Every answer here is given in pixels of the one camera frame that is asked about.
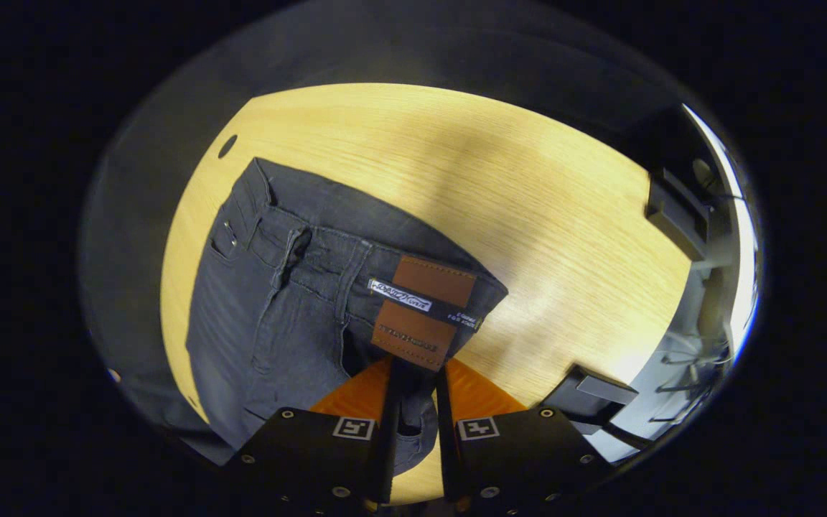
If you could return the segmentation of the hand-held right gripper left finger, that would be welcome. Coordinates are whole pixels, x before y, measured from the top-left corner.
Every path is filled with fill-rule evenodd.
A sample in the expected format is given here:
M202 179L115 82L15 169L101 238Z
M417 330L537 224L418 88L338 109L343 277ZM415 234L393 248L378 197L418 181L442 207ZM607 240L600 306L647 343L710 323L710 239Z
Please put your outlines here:
M403 366L384 357L310 410L284 408L223 468L262 514L375 514L390 500Z

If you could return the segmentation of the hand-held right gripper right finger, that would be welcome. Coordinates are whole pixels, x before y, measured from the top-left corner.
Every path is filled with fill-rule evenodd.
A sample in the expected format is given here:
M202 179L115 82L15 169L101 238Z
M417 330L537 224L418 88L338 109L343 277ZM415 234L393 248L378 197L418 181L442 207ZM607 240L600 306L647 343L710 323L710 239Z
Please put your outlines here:
M564 515L616 467L560 409L528 408L463 361L436 377L445 498L459 515Z

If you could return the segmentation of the dark grey jeans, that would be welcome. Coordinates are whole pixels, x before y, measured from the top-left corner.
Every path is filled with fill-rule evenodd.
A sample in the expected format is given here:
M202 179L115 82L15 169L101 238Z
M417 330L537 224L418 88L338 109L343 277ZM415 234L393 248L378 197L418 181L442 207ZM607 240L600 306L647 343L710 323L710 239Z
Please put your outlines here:
M240 449L387 353L458 353L508 295L474 256L360 190L255 157L204 245L186 348L210 428Z

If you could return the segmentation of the black backdrop cloth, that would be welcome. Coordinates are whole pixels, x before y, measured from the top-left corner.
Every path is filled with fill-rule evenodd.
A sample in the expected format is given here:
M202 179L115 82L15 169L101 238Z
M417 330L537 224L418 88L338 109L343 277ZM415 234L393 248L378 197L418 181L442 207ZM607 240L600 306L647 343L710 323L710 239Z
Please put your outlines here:
M536 0L303 0L172 73L123 122L83 206L83 317L118 389L148 425L205 462L233 449L175 385L159 328L165 241L184 186L250 98L302 86L437 86L627 139L690 90L629 45Z

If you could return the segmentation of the black table edge bracket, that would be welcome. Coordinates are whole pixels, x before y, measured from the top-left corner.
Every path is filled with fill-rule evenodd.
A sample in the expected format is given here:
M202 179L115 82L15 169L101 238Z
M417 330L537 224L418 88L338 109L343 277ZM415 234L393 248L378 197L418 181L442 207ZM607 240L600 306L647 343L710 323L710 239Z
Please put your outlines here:
M692 262L708 255L709 210L666 168L650 173L645 217Z
M539 406L559 410L578 432L592 435L608 425L637 396L639 392L633 387L574 364Z

